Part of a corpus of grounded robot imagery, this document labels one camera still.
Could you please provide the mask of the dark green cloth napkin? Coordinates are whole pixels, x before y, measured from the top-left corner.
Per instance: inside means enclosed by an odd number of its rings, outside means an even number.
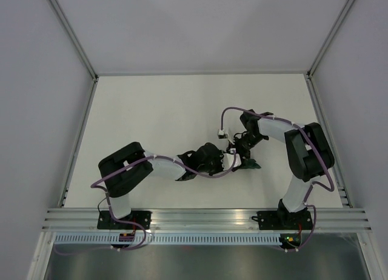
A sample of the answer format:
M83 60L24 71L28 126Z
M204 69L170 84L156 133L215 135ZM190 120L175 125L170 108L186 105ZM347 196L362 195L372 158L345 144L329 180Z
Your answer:
M255 170L260 168L261 166L256 162L255 159L243 159L239 166L232 169L232 172L237 170Z

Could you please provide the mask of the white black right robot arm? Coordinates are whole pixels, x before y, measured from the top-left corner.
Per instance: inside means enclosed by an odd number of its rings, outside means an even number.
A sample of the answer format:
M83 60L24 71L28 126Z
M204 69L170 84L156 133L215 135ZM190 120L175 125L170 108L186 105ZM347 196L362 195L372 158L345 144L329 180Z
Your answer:
M250 151L263 140L273 138L285 144L292 179L272 219L280 228L295 228L297 224L308 224L311 228L307 201L314 186L328 192L335 189L329 174L335 159L321 125L296 124L271 112L257 114L254 110L242 109L241 113L239 119L245 131L235 134L227 148L239 156L239 162L232 169L258 169Z

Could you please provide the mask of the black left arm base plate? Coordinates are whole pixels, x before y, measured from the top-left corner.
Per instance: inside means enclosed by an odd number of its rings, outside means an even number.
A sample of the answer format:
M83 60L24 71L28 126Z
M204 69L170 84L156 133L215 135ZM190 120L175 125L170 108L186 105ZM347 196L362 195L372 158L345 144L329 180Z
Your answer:
M152 221L151 215L150 211L135 210L124 218L114 219L108 210L101 211L96 227L98 230L137 230L140 227L148 230Z

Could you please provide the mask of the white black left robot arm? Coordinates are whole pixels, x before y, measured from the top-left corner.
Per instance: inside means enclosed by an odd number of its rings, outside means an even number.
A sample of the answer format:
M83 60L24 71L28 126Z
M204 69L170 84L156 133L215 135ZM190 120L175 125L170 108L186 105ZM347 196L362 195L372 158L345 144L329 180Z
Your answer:
M131 225L129 193L149 176L172 181L188 181L198 175L211 178L230 169L226 155L209 142L174 157L153 154L133 142L105 157L98 168L112 211L111 222L120 229Z

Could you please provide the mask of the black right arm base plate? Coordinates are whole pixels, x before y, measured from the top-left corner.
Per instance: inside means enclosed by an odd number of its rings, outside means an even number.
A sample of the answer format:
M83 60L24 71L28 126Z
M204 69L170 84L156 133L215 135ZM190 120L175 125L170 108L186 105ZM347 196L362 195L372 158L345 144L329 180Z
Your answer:
M258 223L260 230L299 231L300 229L311 230L313 228L313 219L307 209L296 213L261 210L250 218Z

